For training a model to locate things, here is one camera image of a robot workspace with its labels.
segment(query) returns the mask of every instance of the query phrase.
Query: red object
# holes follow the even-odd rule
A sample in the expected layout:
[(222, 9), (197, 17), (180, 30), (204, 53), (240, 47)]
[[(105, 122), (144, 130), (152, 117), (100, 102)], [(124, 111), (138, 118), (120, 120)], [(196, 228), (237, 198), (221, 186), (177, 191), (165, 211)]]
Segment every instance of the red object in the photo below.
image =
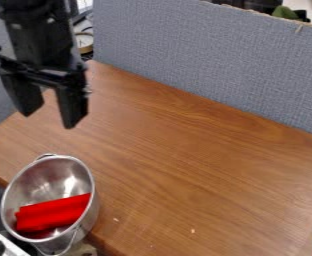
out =
[(86, 208), (89, 197), (90, 193), (22, 206), (14, 213), (17, 231), (35, 232), (73, 224)]

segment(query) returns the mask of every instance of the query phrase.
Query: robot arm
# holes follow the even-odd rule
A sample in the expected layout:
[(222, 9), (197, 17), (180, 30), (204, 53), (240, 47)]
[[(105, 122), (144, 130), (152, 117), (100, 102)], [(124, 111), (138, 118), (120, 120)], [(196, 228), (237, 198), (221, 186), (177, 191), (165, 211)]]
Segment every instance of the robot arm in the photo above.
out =
[(0, 76), (17, 110), (43, 104), (39, 86), (54, 89), (65, 128), (88, 114), (85, 64), (73, 47), (65, 0), (0, 0), (11, 47), (0, 46)]

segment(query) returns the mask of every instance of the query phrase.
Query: metal rim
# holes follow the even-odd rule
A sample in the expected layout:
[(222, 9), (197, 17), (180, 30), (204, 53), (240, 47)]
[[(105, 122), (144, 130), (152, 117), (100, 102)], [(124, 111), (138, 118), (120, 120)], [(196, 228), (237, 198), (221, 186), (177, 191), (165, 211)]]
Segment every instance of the metal rim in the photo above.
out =
[[(10, 187), (11, 187), (11, 184), (15, 182), (15, 180), (19, 178), (19, 176), (26, 172), (26, 170), (29, 170), (29, 168), (43, 162), (43, 161), (47, 161), (50, 159), (59, 159), (59, 158), (63, 158), (63, 159), (70, 159), (73, 161), (75, 161), (84, 168), (85, 168), (85, 171), (88, 173), (88, 176), (89, 176), (89, 180), (90, 180), (90, 184), (92, 184), (92, 189), (90, 189), (90, 198), (89, 198), (89, 203), (88, 203), (88, 206), (86, 206), (86, 209), (82, 213), (82, 215), (79, 216), (79, 218), (77, 219), (77, 221), (73, 223), (73, 225), (65, 229), (59, 234), (57, 234), (55, 236), (53, 237), (47, 237), (47, 238), (42, 238), (42, 239), (30, 239), (30, 238), (26, 238), (23, 236), (21, 236), (10, 227), (9, 225), (6, 224), (6, 221), (5, 221), (5, 217), (3, 217), (3, 199), (6, 198), (6, 195), (9, 193), (9, 190), (10, 190)], [(2, 222), (2, 225), (5, 227), (5, 229), (7, 230), (7, 232), (17, 238), (19, 239), (21, 241), (23, 242), (27, 242), (27, 243), (43, 243), (43, 242), (49, 242), (54, 239), (57, 239), (58, 237), (61, 237), (65, 233), (67, 233), (69, 231), (71, 231), (73, 229), (75, 229), (75, 227), (79, 225), (88, 211), (89, 211), (89, 208), (90, 208), (90, 205), (92, 205), (92, 202), (93, 202), (93, 199), (94, 199), (94, 193), (96, 193), (96, 183), (94, 183), (94, 179), (93, 179), (93, 176), (89, 172), (89, 169), (86, 167), (86, 165), (84, 164), (82, 161), (79, 161), (77, 158), (71, 157), (71, 156), (63, 156), (63, 155), (54, 155), (54, 156), (47, 156), (37, 161), (34, 161), (33, 163), (30, 163), (14, 176), (9, 186), (6, 187), (5, 189), (5, 192), (3, 192), (3, 195), (2, 195), (2, 200), (1, 200), (1, 207), (0, 207), (0, 215), (1, 215), (1, 222)]]

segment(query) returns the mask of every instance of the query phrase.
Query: brown tabletop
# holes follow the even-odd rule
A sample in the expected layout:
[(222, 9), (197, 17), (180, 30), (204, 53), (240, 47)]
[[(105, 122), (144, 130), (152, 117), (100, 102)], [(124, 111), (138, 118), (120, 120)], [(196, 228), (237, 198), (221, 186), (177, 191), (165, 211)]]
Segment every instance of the brown tabletop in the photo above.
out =
[(89, 166), (105, 255), (312, 255), (312, 135), (90, 63), (90, 114), (63, 130), (51, 92), (0, 125), (0, 184), (42, 153)]

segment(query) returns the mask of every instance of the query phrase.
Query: metal bowl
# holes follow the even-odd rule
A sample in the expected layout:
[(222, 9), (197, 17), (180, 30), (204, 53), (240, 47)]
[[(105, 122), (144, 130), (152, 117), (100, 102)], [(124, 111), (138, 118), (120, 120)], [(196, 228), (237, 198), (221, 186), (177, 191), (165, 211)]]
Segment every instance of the metal bowl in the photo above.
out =
[[(86, 209), (70, 226), (22, 236), (15, 232), (14, 212), (43, 201), (90, 193)], [(98, 215), (94, 180), (85, 164), (70, 156), (45, 154), (13, 178), (1, 200), (1, 220), (7, 232), (29, 242), (43, 255), (62, 255), (82, 240)]]

